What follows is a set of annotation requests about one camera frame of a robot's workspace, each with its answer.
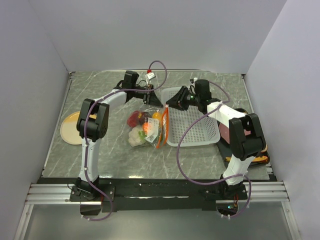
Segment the dark red apple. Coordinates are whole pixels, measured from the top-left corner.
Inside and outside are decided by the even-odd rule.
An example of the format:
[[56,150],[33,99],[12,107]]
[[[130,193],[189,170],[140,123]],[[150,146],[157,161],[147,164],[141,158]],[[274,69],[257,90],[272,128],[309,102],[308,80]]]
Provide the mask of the dark red apple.
[[151,117],[152,116],[148,112],[141,111],[137,115],[137,120],[138,120],[138,123],[142,126],[144,123],[147,123],[148,119]]

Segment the orange lemon fruit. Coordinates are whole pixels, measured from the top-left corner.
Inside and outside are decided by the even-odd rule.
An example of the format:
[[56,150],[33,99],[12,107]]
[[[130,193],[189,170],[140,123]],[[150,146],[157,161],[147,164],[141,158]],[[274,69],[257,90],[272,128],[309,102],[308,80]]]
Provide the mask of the orange lemon fruit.
[[154,112],[154,113],[152,114],[152,118],[153,118],[153,119],[157,119],[158,121],[161,121],[161,119],[162,119],[162,113],[156,111],[156,112]]

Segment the clear zip bag orange zipper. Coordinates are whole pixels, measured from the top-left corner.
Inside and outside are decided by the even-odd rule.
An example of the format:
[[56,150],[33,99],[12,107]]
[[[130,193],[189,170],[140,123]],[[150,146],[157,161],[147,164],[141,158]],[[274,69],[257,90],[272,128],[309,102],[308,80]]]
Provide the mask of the clear zip bag orange zipper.
[[128,143],[131,147],[150,144],[154,148],[163,147],[169,137],[169,106],[136,110],[128,117]]

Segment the red bell pepper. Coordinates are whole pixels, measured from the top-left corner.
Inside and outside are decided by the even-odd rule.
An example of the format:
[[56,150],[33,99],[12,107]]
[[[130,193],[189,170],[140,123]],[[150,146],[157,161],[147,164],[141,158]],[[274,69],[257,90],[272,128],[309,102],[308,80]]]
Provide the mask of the red bell pepper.
[[140,125],[140,111],[136,110],[136,111],[132,112],[126,121],[126,124],[130,128],[134,128],[134,127]]

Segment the white cauliflower toy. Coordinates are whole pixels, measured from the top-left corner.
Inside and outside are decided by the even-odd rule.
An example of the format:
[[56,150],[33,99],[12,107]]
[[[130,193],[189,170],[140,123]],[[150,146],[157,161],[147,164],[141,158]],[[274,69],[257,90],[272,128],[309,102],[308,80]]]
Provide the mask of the white cauliflower toy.
[[144,131],[141,126],[138,125],[133,127],[132,130],[128,133],[129,144],[132,147],[143,145],[146,142],[144,136],[141,135],[143,133]]

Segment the green orange mango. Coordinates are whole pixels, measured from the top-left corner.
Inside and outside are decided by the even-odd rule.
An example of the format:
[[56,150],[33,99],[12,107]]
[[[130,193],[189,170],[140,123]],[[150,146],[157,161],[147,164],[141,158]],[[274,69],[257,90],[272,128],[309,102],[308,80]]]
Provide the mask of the green orange mango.
[[145,134],[147,134],[150,129],[151,128],[148,122],[145,122],[142,124],[142,130],[144,131]]

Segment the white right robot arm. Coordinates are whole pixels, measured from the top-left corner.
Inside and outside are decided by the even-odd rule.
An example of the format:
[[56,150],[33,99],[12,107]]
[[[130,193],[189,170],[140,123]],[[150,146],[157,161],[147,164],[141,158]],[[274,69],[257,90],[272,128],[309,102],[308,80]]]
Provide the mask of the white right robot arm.
[[201,117],[191,123],[182,134],[183,137],[205,118],[214,119],[228,128],[230,162],[220,179],[208,185],[218,186],[219,195],[230,199],[245,189],[243,181],[247,178],[247,170],[267,144],[258,115],[239,112],[229,107],[227,101],[213,98],[210,89],[212,84],[212,81],[206,79],[193,79],[190,86],[182,86],[165,104],[179,111],[187,111],[190,106],[194,106],[201,112]]

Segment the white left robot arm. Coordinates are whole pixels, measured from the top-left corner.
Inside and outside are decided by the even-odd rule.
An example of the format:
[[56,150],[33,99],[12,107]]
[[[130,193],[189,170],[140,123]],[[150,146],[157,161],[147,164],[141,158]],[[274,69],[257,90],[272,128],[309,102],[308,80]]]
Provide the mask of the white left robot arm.
[[98,159],[101,141],[108,130],[110,111],[133,98],[143,100],[145,105],[163,106],[155,94],[157,88],[149,81],[145,86],[139,85],[139,76],[137,72],[127,70],[110,93],[96,99],[86,98],[82,102],[76,123],[82,141],[82,159],[74,192],[80,193],[88,201],[102,194],[98,187]]

